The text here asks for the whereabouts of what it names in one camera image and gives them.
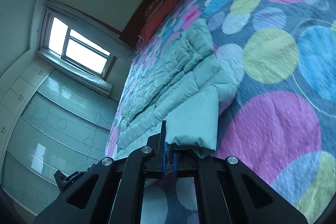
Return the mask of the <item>light green puffer jacket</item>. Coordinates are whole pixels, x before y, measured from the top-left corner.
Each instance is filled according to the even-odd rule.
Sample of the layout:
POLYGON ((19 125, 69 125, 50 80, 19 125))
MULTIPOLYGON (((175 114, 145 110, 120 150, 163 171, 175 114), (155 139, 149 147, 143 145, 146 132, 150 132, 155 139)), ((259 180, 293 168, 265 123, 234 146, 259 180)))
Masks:
POLYGON ((189 98, 213 85, 219 101, 229 105, 238 82, 214 55, 213 37, 204 19, 161 47, 163 53, 145 66, 136 57, 114 118, 117 135, 106 149, 123 159, 159 132, 161 122, 189 98))

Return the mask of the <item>glossy white wardrobe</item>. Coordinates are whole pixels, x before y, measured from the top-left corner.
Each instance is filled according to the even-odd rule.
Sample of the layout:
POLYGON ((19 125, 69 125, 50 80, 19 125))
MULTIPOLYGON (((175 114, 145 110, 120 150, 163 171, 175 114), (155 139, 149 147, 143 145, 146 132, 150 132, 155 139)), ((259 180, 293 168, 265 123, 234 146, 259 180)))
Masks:
POLYGON ((54 174, 87 170, 105 155, 117 102, 41 59, 1 98, 1 186, 39 214, 59 194, 54 174))

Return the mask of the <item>left window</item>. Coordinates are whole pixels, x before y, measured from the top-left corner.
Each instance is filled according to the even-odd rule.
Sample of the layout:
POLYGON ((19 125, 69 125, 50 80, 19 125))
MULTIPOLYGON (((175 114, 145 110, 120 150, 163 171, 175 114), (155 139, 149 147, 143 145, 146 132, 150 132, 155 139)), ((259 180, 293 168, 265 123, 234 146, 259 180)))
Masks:
POLYGON ((117 60, 108 50, 69 28, 48 11, 43 18, 40 45, 57 59, 103 80, 117 60))

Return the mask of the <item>colourful dotted bedspread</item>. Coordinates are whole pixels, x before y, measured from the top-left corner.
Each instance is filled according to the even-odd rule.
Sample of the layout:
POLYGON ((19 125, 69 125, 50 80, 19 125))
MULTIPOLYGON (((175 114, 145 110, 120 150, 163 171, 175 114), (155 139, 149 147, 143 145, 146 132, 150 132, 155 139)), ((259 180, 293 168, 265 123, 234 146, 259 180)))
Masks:
POLYGON ((197 19, 238 82, 215 156, 236 156, 314 223, 335 195, 335 0, 180 0, 131 66, 197 19))

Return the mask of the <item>brown embroidered pillow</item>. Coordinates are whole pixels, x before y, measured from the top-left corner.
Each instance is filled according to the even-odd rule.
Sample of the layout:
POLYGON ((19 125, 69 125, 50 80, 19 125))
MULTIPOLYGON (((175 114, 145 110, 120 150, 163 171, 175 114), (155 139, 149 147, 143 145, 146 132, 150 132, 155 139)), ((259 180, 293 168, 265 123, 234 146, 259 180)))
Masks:
POLYGON ((153 15, 161 8, 164 0, 153 0, 150 5, 145 10, 145 20, 149 21, 153 15))

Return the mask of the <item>red blanket at headboard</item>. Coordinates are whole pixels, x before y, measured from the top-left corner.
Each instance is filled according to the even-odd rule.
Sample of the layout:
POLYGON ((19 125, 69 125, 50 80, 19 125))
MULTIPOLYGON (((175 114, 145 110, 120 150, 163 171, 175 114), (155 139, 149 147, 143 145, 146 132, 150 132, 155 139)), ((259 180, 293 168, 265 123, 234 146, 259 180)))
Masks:
POLYGON ((142 39, 144 44, 146 44, 151 39, 158 27, 162 24, 165 17, 167 17, 167 15, 172 11, 179 1, 180 0, 164 0, 161 8, 149 21, 146 21, 138 36, 140 39, 142 39))

